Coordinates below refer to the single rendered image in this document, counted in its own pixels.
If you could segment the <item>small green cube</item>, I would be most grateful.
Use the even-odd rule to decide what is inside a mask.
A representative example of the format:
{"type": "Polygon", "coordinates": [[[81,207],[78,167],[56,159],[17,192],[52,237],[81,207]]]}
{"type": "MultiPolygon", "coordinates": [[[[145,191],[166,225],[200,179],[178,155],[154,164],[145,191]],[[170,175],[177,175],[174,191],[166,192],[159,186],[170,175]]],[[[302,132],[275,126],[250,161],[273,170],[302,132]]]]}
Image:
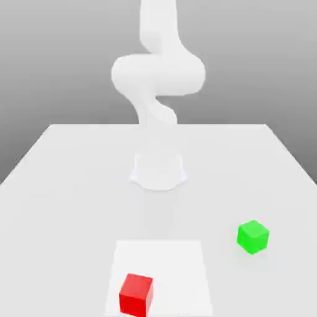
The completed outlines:
{"type": "Polygon", "coordinates": [[[250,220],[238,227],[237,243],[249,254],[267,248],[270,231],[257,220],[250,220]]]}

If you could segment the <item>small red cube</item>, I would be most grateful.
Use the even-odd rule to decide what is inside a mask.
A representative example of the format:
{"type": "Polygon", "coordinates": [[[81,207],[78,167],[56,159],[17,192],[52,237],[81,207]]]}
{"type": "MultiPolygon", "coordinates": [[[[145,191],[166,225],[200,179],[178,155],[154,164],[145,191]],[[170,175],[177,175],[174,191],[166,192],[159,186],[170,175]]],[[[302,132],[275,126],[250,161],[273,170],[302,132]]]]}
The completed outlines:
{"type": "Polygon", "coordinates": [[[154,279],[128,273],[119,292],[120,312],[133,317],[147,317],[154,296],[154,279]]]}

